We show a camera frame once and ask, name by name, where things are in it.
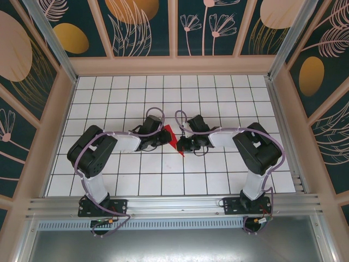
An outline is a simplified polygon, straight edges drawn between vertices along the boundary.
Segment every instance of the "fern drawing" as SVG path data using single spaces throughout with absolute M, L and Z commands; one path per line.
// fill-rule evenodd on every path
M 58 22 L 68 10 L 67 0 L 37 0 L 47 20 Z
M 337 113 L 316 121 L 313 132 L 326 164 L 349 162 L 349 102 Z
M 120 20 L 108 15 L 114 29 L 112 48 L 116 56 L 148 56 L 152 48 L 152 31 L 146 13 L 133 2 L 134 13 L 125 0 L 110 1 Z
M 349 0 L 336 0 L 331 14 L 317 25 L 329 21 L 332 28 L 327 30 L 320 42 L 302 49 L 305 51 L 317 46 L 322 57 L 339 57 L 349 47 Z

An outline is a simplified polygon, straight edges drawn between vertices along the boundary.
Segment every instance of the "dandelion drawing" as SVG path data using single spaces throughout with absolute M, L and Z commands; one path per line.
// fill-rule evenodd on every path
M 337 113 L 316 121 L 313 132 L 324 162 L 349 162 L 349 102 Z
M 214 44 L 217 37 L 225 37 L 227 35 L 236 34 L 234 15 L 221 15 L 217 20 L 217 14 L 209 16 L 209 25 L 212 31 L 213 44 L 212 55 L 214 56 Z
M 336 0 L 331 14 L 319 23 L 315 29 L 329 21 L 332 28 L 327 30 L 321 37 L 319 43 L 302 49 L 318 47 L 322 57 L 339 57 L 349 47 L 349 0 Z
M 205 55 L 205 27 L 208 8 L 222 5 L 232 5 L 239 3 L 240 0 L 203 0 L 205 7 L 205 13 L 203 16 L 203 29 L 202 29 L 202 55 Z
M 180 22 L 182 23 L 182 26 L 185 30 L 186 45 L 188 47 L 189 56 L 191 56 L 189 41 L 188 41 L 188 32 L 201 29 L 202 26 L 199 23 L 199 19 L 197 18 L 197 15 L 188 15 L 188 17 L 186 17 L 186 15 L 181 15 Z
M 12 131 L 13 131 L 13 127 L 15 125 L 15 119 L 16 119 L 16 115 L 14 112 L 12 112 L 11 110 L 8 111 L 8 114 L 6 114 L 5 110 L 4 109 L 0 109 L 0 147 L 1 147 L 1 144 L 4 142 L 4 143 L 12 143 L 14 144 L 15 146 L 19 147 L 20 149 L 23 149 L 25 151 L 29 151 L 29 149 L 13 142 L 11 140 L 11 134 L 12 134 Z M 16 157 L 13 157 L 9 154 L 6 154 L 2 151 L 0 151 L 0 155 L 4 156 L 4 157 L 7 157 L 13 161 L 16 161 L 18 163 L 21 163 L 21 164 L 24 164 L 25 161 L 23 160 L 20 160 Z M 7 177 L 0 177 L 0 179 L 3 179 L 3 180 L 13 180 L 13 181 L 18 181 L 19 179 L 18 178 L 7 178 Z
M 125 0 L 120 0 L 120 4 L 114 0 L 109 3 L 111 13 L 119 18 L 108 15 L 114 29 L 112 48 L 116 56 L 148 56 L 152 48 L 152 31 L 146 13 L 135 2 L 132 8 Z

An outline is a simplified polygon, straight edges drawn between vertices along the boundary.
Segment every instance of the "leaf illustration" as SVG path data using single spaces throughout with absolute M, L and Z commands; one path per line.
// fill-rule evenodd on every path
M 327 30 L 317 45 L 321 56 L 339 57 L 349 46 L 349 27 Z
M 68 10 L 67 0 L 38 0 L 47 20 L 57 22 Z

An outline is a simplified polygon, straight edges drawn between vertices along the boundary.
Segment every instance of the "white tile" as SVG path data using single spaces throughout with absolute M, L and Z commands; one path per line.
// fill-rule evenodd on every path
M 145 97 L 145 89 L 130 89 L 127 96 L 127 103 L 144 103 Z
M 247 75 L 232 75 L 233 87 L 250 87 Z
M 103 174 L 117 174 L 119 171 L 119 159 L 120 154 L 111 154 L 105 167 L 103 168 Z
M 237 102 L 239 116 L 257 116 L 253 102 Z
M 205 154 L 206 172 L 226 172 L 224 153 Z
M 79 136 L 64 136 L 62 139 L 60 154 L 68 154 L 69 149 L 78 141 Z
M 130 76 L 129 88 L 146 88 L 146 76 Z
M 214 76 L 216 87 L 233 87 L 231 84 L 231 78 L 229 75 L 215 75 Z
M 184 154 L 184 172 L 185 173 L 205 172 L 204 158 L 198 157 L 193 153 L 185 153 Z
M 93 90 L 91 103 L 108 103 L 110 90 Z
M 127 91 L 126 89 L 112 90 L 110 92 L 109 103 L 126 103 Z
M 250 88 L 236 88 L 234 89 L 236 101 L 253 101 L 252 93 Z
M 162 89 L 147 89 L 146 103 L 162 103 L 163 90 Z
M 105 118 L 108 104 L 90 104 L 87 118 Z
M 164 77 L 162 75 L 147 76 L 147 88 L 163 88 Z
M 200 104 L 199 103 L 182 103 L 182 110 L 186 113 L 188 118 L 192 118 L 200 114 Z
M 217 102 L 216 88 L 204 88 L 199 90 L 200 102 Z
M 124 118 L 126 104 L 109 104 L 107 118 Z
M 126 118 L 141 118 L 143 117 L 143 112 L 144 104 L 128 103 L 126 105 Z
M 120 174 L 139 174 L 141 164 L 140 154 L 121 154 L 119 173 Z
M 266 87 L 266 81 L 263 75 L 249 75 L 251 87 Z
M 199 87 L 216 87 L 213 75 L 198 75 Z
M 104 122 L 105 122 L 104 119 L 88 119 L 86 121 L 86 126 L 85 126 L 84 132 L 92 125 L 95 125 L 95 126 L 98 126 L 101 129 L 104 129 Z
M 104 129 L 106 131 L 123 131 L 124 120 L 123 119 L 107 119 L 105 121 Z
M 164 90 L 164 102 L 180 102 L 180 89 L 179 88 L 173 88 L 173 89 L 165 89 Z
M 232 88 L 217 88 L 217 96 L 219 102 L 234 102 L 234 90 Z
M 240 117 L 239 119 L 241 127 L 248 127 L 252 123 L 258 123 L 257 117 Z
M 146 103 L 145 104 L 145 110 L 144 110 L 144 117 L 146 117 L 147 111 L 150 108 L 154 108 L 154 109 L 149 111 L 148 115 L 153 115 L 153 116 L 156 116 L 158 118 L 162 118 L 162 116 L 163 116 L 162 113 L 159 110 L 155 109 L 155 108 L 159 108 L 159 109 L 162 110 L 163 109 L 163 104 L 162 103 Z
M 200 103 L 202 117 L 219 117 L 218 103 L 203 102 Z
M 184 174 L 184 187 L 186 195 L 206 195 L 205 174 Z
M 229 194 L 227 173 L 207 173 L 206 178 L 209 195 Z
M 244 188 L 247 179 L 247 172 L 228 173 L 231 194 L 239 194 Z
M 73 104 L 71 106 L 69 118 L 86 119 L 89 109 L 89 104 Z
M 180 75 L 165 75 L 164 88 L 180 88 Z
M 138 195 L 139 175 L 118 175 L 116 195 Z
M 68 197 L 74 175 L 53 175 L 48 197 Z
M 129 76 L 114 76 L 111 89 L 127 89 L 129 88 Z
M 183 174 L 163 174 L 163 195 L 183 195 Z
M 270 101 L 269 93 L 266 88 L 251 88 L 254 101 Z
M 108 193 L 111 196 L 114 196 L 116 193 L 115 189 L 116 189 L 117 179 L 118 179 L 117 175 L 103 175 L 105 188 L 107 189 Z
M 76 89 L 93 89 L 95 80 L 95 76 L 81 76 Z
M 74 174 L 74 168 L 71 162 L 67 159 L 67 155 L 60 154 L 57 157 L 54 174 Z
M 179 153 L 163 154 L 163 173 L 183 172 L 183 157 Z
M 226 153 L 228 172 L 248 171 L 240 153 Z
M 90 103 L 93 90 L 76 90 L 73 103 Z
M 276 193 L 295 193 L 296 192 L 290 172 L 273 172 L 272 177 L 273 177 Z
M 140 195 L 161 195 L 161 174 L 141 174 Z
M 221 117 L 222 127 L 239 127 L 240 122 L 238 117 Z
M 135 127 L 139 126 L 140 124 L 143 124 L 142 118 L 125 119 L 124 132 L 133 130 Z
M 161 154 L 142 154 L 141 173 L 160 174 Z
M 165 120 L 165 125 L 169 124 L 172 131 L 174 132 L 174 134 L 176 135 L 181 135 L 182 131 L 180 129 L 180 127 L 178 126 L 176 120 L 174 118 L 166 118 Z
M 97 76 L 94 89 L 111 89 L 112 76 Z
M 255 102 L 257 116 L 274 116 L 271 102 Z
M 197 88 L 182 88 L 182 102 L 198 102 Z
M 182 88 L 197 87 L 197 76 L 196 75 L 181 75 L 180 86 Z
M 86 120 L 68 120 L 64 135 L 82 135 Z
M 259 123 L 268 133 L 278 133 L 279 128 L 275 117 L 259 117 Z
M 164 113 L 166 117 L 175 117 L 175 112 L 177 110 L 180 110 L 180 103 L 164 103 Z
M 85 190 L 82 187 L 80 176 L 74 175 L 73 186 L 71 187 L 71 197 L 82 197 L 85 195 Z
M 221 117 L 236 117 L 238 116 L 238 110 L 235 102 L 219 102 L 219 114 Z

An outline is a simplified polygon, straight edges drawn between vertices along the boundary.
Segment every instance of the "metal base plate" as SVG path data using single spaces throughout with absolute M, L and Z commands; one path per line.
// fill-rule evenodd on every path
M 108 209 L 110 211 L 126 214 L 127 199 L 111 199 Z M 113 215 L 101 209 L 97 209 L 95 205 L 91 204 L 90 200 L 81 200 L 78 217 L 112 217 Z
M 250 211 L 246 211 L 246 209 L 240 204 L 240 197 L 237 198 L 223 198 L 223 208 L 224 208 L 224 214 L 226 215 L 245 215 L 245 214 L 263 214 L 263 209 L 260 207 L 260 205 L 263 206 L 263 208 L 267 212 L 272 211 L 272 207 L 268 206 L 268 203 L 270 203 L 270 198 L 267 196 L 263 196 L 260 199 L 259 204 L 251 207 Z

